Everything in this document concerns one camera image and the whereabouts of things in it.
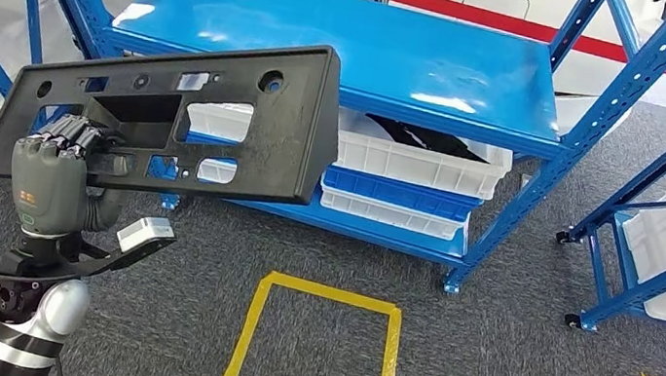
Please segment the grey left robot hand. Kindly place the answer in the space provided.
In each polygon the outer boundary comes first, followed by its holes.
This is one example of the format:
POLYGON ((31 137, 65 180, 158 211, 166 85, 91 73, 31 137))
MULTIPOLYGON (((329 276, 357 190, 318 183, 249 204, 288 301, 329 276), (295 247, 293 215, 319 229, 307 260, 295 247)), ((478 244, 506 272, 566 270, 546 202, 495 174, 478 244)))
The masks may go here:
POLYGON ((57 237, 113 226, 126 193, 113 189, 89 193, 86 156, 122 141, 116 131, 69 113, 18 139, 11 179, 21 229, 57 237))

